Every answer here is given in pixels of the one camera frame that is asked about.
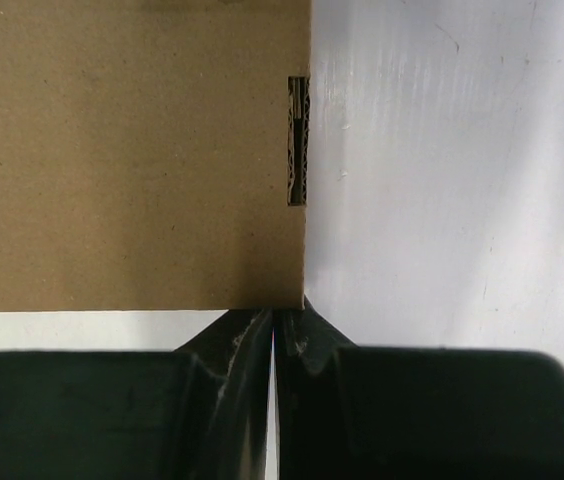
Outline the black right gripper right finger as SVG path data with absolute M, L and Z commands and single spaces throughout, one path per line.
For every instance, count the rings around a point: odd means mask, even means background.
M 359 346 L 273 314 L 283 479 L 564 479 L 564 367 L 528 351 Z

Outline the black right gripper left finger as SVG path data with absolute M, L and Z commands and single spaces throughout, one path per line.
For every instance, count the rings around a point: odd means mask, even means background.
M 159 351 L 0 351 L 0 479 L 261 479 L 272 313 Z

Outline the brown cardboard box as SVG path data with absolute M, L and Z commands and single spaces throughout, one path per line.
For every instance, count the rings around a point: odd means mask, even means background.
M 0 312 L 304 302 L 308 1 L 0 1 Z

